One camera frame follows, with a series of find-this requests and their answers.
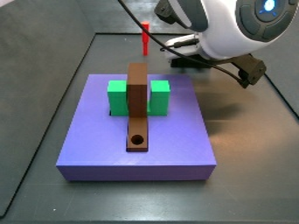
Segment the brown upright bar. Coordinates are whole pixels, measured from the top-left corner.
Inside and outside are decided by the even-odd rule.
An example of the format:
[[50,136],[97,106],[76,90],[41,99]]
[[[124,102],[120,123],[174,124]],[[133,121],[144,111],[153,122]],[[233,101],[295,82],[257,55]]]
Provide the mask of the brown upright bar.
[[128,128],[125,150],[129,152],[148,151],[145,63],[130,63],[128,65],[126,107]]

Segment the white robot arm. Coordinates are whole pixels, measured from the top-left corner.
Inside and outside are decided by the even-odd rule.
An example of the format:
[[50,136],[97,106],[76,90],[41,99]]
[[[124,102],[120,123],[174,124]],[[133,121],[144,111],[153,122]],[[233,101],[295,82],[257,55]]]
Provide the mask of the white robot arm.
[[[297,0],[160,0],[154,14],[194,31],[165,43],[173,47],[197,39],[196,44],[178,45],[177,53],[225,60],[269,45],[291,24],[296,8]],[[166,59],[177,58],[164,53]]]

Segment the purple base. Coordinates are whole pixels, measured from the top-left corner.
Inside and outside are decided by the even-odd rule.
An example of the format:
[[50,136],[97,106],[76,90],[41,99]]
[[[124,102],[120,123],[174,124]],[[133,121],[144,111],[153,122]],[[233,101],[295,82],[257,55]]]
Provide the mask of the purple base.
[[206,179],[216,166],[192,82],[182,75],[148,75],[168,80],[168,116],[148,117],[148,152],[126,152],[126,117],[108,115],[108,81],[124,74],[92,74],[78,100],[57,160],[66,180]]

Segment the red stick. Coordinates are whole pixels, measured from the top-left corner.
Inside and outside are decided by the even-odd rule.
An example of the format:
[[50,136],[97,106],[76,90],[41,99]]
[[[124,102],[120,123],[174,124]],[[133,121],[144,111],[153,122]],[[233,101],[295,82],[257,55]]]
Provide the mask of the red stick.
[[[149,30],[149,22],[144,21],[141,25],[146,30]],[[142,31],[142,43],[144,43],[144,55],[146,55],[148,54],[148,35],[145,34],[144,31]]]

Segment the green cube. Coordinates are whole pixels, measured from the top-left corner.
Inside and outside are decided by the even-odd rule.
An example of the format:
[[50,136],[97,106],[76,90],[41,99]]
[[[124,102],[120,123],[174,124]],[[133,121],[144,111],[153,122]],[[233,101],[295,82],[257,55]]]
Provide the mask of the green cube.
[[112,116],[126,116],[126,81],[110,80],[106,85],[106,97]]
[[170,87],[168,80],[150,81],[149,116],[166,116]]

